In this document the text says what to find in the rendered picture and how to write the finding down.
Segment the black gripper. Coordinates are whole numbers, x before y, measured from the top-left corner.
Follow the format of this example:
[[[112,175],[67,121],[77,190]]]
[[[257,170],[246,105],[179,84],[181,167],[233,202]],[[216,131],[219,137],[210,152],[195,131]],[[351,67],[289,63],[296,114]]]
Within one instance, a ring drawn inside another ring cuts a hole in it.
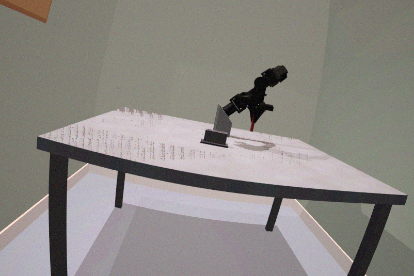
[[[253,93],[253,95],[256,93],[257,94],[257,104],[253,103],[249,103],[249,104],[245,104],[245,103],[240,103],[242,105],[248,105],[246,106],[249,111],[250,111],[250,118],[251,118],[251,123],[252,123],[252,119],[253,119],[253,115],[254,115],[254,120],[253,123],[256,123],[257,120],[259,119],[259,117],[266,111],[273,111],[274,107],[273,105],[270,104],[265,104],[265,102],[263,102],[264,100],[264,96],[267,96],[267,94],[265,94],[265,91],[261,91],[261,90],[253,90],[251,93]]]

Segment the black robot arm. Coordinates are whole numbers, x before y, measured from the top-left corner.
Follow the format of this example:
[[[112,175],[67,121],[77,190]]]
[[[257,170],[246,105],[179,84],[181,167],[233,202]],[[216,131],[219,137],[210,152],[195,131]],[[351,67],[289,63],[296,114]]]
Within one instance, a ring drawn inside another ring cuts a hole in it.
[[[266,88],[268,86],[273,87],[278,84],[278,82],[282,82],[287,78],[287,69],[285,66],[276,66],[275,68],[269,68],[268,70],[264,71],[262,74],[263,77],[257,77],[254,80],[254,88],[252,88],[248,92],[241,92],[235,95],[233,98],[230,99],[230,103],[227,104],[225,107],[223,107],[223,110],[229,117],[234,112],[242,112],[244,109],[246,109],[247,105],[242,105],[240,103],[253,103],[257,104],[258,98],[257,94],[251,93],[254,89],[255,90],[261,90],[266,91]],[[241,109],[240,109],[241,108]]]

